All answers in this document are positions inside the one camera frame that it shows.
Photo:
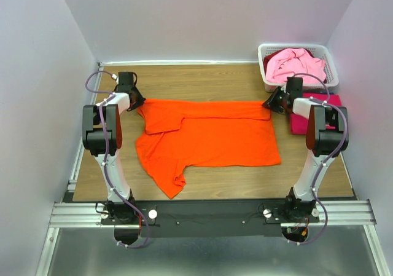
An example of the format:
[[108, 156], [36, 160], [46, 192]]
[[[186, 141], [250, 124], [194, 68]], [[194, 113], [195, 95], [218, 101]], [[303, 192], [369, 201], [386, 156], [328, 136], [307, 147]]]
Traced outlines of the orange t-shirt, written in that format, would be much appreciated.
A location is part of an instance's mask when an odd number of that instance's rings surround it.
[[269, 167], [281, 158], [271, 112], [260, 101], [192, 102], [149, 99], [136, 152], [170, 199], [186, 185], [189, 167]]

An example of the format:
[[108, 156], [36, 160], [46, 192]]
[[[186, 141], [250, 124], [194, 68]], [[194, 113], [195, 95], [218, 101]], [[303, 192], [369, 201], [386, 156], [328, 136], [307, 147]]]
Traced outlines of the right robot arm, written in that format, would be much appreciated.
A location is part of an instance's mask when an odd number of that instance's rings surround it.
[[312, 214], [317, 192], [329, 166], [346, 150], [349, 143], [348, 110], [326, 100], [303, 96], [303, 78], [308, 73], [296, 73], [277, 87], [262, 106], [270, 111], [287, 112], [308, 120], [306, 147], [308, 154], [302, 173], [285, 198], [282, 215], [295, 222]]

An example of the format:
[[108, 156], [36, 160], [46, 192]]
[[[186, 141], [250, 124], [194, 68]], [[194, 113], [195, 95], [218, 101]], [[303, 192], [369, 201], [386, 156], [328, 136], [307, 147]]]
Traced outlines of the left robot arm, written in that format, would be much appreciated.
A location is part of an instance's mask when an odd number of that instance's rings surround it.
[[102, 214], [122, 224], [131, 223], [138, 218], [140, 223], [147, 219], [135, 206], [135, 200], [123, 172], [120, 149], [123, 144], [120, 115], [142, 106], [145, 98], [137, 88], [138, 75], [132, 71], [118, 74], [108, 71], [96, 71], [96, 74], [108, 74], [115, 81], [110, 91], [92, 90], [88, 83], [85, 88], [94, 94], [105, 94], [97, 104], [88, 104], [82, 108], [82, 144], [98, 163], [107, 188], [106, 210]]

